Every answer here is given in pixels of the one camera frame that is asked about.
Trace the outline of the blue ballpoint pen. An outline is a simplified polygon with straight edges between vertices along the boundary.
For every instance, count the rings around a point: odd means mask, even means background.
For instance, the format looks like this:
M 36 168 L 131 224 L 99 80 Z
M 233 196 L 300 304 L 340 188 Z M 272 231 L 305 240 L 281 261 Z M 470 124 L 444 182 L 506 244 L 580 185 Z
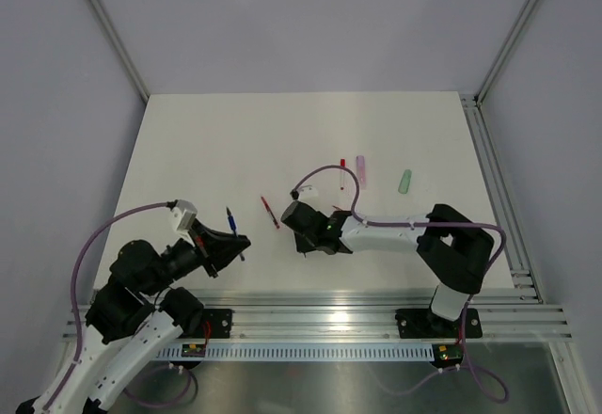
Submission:
M 231 210 L 230 210 L 230 208 L 228 206 L 226 207 L 226 213 L 227 213 L 227 219 L 228 219 L 229 225 L 230 225 L 230 230 L 231 230 L 231 232 L 232 232 L 232 234 L 234 236 L 238 237 L 239 235 L 238 235 L 238 230 L 237 230 L 237 225 L 236 225 L 236 222 L 235 222 L 235 218 L 234 218 L 234 216 L 233 216 L 233 214 L 232 214 L 232 212 L 231 212 Z M 239 254 L 239 257 L 240 257 L 241 262 L 245 262 L 246 261 L 246 257 L 245 257 L 245 255 L 244 255 L 243 252 L 241 252 Z

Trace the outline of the red marker pen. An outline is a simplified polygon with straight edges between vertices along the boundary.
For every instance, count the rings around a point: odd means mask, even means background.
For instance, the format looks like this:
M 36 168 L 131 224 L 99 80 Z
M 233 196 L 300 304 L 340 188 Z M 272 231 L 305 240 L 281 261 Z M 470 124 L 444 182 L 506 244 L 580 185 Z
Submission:
M 274 224 L 275 228 L 276 228 L 277 230 L 279 230 L 279 229 L 280 229 L 279 222 L 278 222 L 278 220 L 277 220 L 277 217 L 276 217 L 276 215 L 274 214 L 274 212 L 273 212 L 273 210 L 272 210 L 271 206 L 269 205 L 269 203 L 268 203 L 267 199 L 266 199 L 264 196 L 260 196 L 260 199 L 261 199 L 261 202 L 262 202 L 262 205 L 263 205 L 263 207 L 264 207 L 265 211 L 266 211 L 266 212 L 267 212 L 267 214 L 269 215 L 269 217 L 270 217 L 270 219 L 271 219 L 272 223 Z

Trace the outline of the pink highlighter pen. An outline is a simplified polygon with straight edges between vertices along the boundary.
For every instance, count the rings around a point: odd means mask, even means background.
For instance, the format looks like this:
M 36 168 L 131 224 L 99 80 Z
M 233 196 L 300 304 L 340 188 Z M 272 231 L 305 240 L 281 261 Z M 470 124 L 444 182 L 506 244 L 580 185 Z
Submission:
M 367 177 L 366 162 L 363 155 L 358 155 L 356 157 L 356 176 L 358 178 L 359 188 L 364 190 L 367 187 Z

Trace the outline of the green highlighter pen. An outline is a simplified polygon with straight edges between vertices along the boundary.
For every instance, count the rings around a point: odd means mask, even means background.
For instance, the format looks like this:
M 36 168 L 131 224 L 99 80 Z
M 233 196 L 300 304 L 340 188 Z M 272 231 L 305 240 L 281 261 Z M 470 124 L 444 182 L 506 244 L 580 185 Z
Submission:
M 413 172 L 411 169 L 406 169 L 401 177 L 398 186 L 398 192 L 402 195 L 406 195 L 409 192 Z

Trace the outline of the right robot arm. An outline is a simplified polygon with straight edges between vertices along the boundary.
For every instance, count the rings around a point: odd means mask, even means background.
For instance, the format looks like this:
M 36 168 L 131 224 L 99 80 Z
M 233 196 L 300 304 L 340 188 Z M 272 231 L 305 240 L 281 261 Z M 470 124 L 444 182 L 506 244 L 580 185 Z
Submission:
M 495 240 L 447 204 L 425 216 L 398 222 L 389 217 L 356 218 L 337 210 L 325 215 L 300 200 L 284 211 L 281 222 L 294 233 L 296 250 L 327 255 L 363 251 L 418 254 L 438 279 L 429 307 L 397 310 L 402 338 L 460 338 L 467 302 L 478 294 L 490 267 Z

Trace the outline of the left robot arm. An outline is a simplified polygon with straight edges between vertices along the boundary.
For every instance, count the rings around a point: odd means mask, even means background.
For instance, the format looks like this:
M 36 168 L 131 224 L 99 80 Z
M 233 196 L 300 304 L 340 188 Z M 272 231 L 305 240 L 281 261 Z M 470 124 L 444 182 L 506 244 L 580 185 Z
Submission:
M 174 282 L 202 268 L 214 278 L 245 249 L 249 239 L 211 230 L 199 221 L 163 253 L 144 240 L 124 245 L 110 277 L 77 325 L 73 355 L 40 396 L 20 413 L 105 413 L 158 352 L 180 338 L 230 334 L 230 310 L 206 310 Z

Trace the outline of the white red marker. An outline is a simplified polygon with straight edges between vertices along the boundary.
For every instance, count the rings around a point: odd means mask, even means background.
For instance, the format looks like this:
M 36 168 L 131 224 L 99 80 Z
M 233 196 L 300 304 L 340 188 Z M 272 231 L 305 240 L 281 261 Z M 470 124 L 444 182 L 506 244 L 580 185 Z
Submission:
M 346 171 L 346 160 L 344 158 L 340 159 L 340 191 L 344 192 L 345 188 L 346 188 L 346 178 L 347 178 L 347 171 Z

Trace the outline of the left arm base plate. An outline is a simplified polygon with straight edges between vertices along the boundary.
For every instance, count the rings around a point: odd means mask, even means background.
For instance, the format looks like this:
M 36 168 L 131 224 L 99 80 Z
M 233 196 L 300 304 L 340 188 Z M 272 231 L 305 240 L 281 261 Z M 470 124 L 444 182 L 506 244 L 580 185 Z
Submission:
M 231 309 L 206 309 L 203 312 L 201 324 L 191 333 L 183 333 L 181 339 L 205 339 L 205 332 L 209 332 L 209 339 L 229 339 L 232 328 L 233 310 Z

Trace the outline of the aluminium rail base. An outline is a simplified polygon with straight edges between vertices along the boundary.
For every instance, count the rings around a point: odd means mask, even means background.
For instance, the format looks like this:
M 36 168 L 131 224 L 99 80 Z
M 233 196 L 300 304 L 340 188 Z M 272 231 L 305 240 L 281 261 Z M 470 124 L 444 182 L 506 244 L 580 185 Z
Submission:
M 233 311 L 235 342 L 394 342 L 401 308 L 426 308 L 431 292 L 354 294 L 243 294 L 195 290 L 210 309 Z M 559 305 L 541 300 L 532 287 L 485 290 L 473 298 L 486 342 L 569 342 L 572 331 Z

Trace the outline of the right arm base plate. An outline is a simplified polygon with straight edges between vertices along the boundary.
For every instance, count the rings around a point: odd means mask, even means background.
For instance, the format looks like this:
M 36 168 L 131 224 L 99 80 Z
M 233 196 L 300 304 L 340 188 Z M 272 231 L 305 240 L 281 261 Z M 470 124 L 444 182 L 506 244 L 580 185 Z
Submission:
M 462 319 L 455 321 L 440 318 L 427 308 L 398 309 L 395 320 L 401 339 L 480 339 L 483 336 L 479 313 L 468 309 L 465 332 L 460 333 Z

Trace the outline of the right side aluminium rail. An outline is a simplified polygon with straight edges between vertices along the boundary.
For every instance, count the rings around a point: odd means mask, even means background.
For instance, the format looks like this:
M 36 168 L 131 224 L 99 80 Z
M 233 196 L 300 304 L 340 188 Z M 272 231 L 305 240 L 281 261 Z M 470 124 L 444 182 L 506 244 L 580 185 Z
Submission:
M 469 94 L 459 95 L 464 110 L 467 126 L 470 131 L 477 158 L 481 166 L 485 187 L 492 204 L 494 216 L 498 224 L 505 230 L 507 240 L 505 256 L 513 276 L 529 279 L 535 292 L 532 297 L 539 304 L 545 304 L 545 295 L 534 271 L 531 256 L 528 252 L 522 230 L 519 226 L 515 208 L 512 203 L 499 153 L 493 137 L 486 124 L 482 109 L 474 97 Z

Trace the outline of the left aluminium frame post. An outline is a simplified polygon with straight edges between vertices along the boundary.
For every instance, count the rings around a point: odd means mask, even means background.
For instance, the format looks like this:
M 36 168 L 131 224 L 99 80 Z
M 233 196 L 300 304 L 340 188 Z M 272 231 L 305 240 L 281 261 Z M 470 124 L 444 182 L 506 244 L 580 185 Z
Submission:
M 143 104 L 147 104 L 151 93 L 140 71 L 125 46 L 103 0 L 84 0 L 95 22 L 119 62 L 126 78 Z

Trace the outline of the aluminium frame post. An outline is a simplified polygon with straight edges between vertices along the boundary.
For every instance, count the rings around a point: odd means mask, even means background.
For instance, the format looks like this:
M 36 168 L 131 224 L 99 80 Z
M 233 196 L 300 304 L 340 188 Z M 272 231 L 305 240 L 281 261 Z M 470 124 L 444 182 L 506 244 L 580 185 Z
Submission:
M 521 5 L 509 31 L 487 70 L 483 81 L 480 83 L 479 88 L 473 97 L 474 103 L 478 107 L 481 107 L 484 104 L 488 94 L 491 92 L 504 68 L 509 63 L 515 48 L 526 33 L 531 20 L 534 18 L 535 13 L 542 2 L 543 0 L 525 0 Z
M 103 0 L 84 0 L 95 22 L 119 62 L 126 78 L 143 104 L 147 104 L 151 93 L 140 71 L 125 46 Z

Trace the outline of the right aluminium frame post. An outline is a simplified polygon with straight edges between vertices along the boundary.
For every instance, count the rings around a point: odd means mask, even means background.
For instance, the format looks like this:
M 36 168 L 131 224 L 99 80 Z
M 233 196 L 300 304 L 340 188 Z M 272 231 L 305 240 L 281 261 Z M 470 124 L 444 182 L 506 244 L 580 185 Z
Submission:
M 483 81 L 480 83 L 479 88 L 473 97 L 474 103 L 478 107 L 481 107 L 484 104 L 488 94 L 491 92 L 504 68 L 509 63 L 515 48 L 526 33 L 531 20 L 534 18 L 535 13 L 542 2 L 543 0 L 525 0 L 521 5 L 509 31 L 487 70 Z

